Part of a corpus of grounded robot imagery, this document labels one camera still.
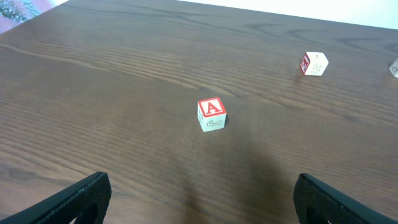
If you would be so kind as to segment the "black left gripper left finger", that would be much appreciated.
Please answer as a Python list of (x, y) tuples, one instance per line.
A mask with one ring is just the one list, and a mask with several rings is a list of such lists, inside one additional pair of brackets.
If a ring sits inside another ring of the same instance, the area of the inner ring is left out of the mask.
[(1, 224), (103, 224), (111, 193), (107, 173), (96, 172)]

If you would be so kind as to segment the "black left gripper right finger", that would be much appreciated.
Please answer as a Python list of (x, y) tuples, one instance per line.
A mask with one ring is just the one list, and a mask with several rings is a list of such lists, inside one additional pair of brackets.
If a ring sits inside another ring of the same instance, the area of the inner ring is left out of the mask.
[(293, 201), (300, 224), (397, 224), (307, 173), (299, 175)]

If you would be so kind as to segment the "red letter I block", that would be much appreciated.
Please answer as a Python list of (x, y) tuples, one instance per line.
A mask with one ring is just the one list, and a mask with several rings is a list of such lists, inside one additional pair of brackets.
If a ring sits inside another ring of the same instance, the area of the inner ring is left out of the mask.
[(398, 58), (391, 64), (389, 70), (393, 77), (398, 77)]

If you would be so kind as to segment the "red letter A block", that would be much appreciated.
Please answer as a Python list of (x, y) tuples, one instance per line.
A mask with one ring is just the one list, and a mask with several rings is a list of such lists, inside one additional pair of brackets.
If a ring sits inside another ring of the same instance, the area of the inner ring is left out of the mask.
[(197, 115), (203, 132), (225, 127), (227, 112), (218, 97), (198, 101)]

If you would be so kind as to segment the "white block with number 5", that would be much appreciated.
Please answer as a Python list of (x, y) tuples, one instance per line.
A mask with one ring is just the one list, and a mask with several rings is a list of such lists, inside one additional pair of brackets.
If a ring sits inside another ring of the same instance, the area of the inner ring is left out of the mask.
[(329, 64), (326, 55), (322, 52), (305, 52), (300, 63), (304, 75), (322, 76)]

